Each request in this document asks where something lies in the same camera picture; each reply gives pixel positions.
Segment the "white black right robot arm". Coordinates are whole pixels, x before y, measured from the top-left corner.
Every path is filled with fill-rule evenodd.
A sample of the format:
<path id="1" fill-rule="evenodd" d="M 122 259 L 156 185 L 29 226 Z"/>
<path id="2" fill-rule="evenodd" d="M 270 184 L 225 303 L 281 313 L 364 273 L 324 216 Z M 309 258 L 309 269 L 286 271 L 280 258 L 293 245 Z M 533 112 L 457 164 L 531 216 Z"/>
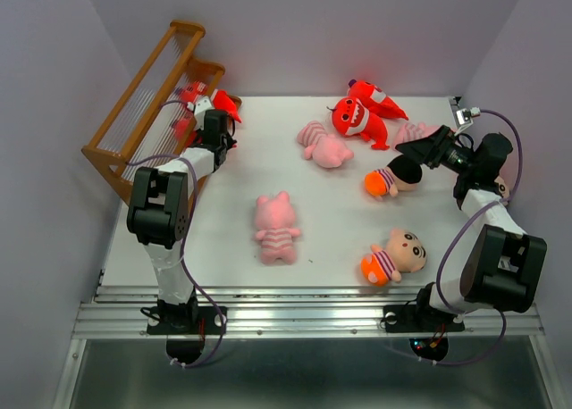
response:
<path id="1" fill-rule="evenodd" d="M 458 278 L 438 276 L 417 293 L 415 302 L 393 307 L 387 315 L 390 332 L 463 330 L 462 316 L 479 309 L 526 312 L 534 301 L 547 244 L 527 234 L 510 217 L 509 199 L 497 183 L 513 147 L 500 133 L 485 135 L 475 148 L 462 146 L 456 134 L 441 126 L 432 135 L 396 146 L 398 152 L 433 169 L 454 171 L 453 196 L 477 230 L 473 248 Z"/>

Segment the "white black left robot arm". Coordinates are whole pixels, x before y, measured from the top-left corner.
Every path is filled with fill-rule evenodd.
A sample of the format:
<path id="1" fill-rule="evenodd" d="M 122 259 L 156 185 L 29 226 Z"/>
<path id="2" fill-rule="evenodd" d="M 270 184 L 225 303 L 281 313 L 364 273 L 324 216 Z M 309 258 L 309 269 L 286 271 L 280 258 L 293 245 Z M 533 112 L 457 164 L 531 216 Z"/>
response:
<path id="1" fill-rule="evenodd" d="M 196 139 L 180 154 L 156 154 L 136 168 L 127 229 L 150 258 L 158 285 L 156 305 L 144 307 L 147 333 L 185 335 L 202 328 L 197 284 L 184 247 L 198 200 L 198 181 L 217 171 L 236 140 L 234 118 L 220 109 L 198 113 Z"/>

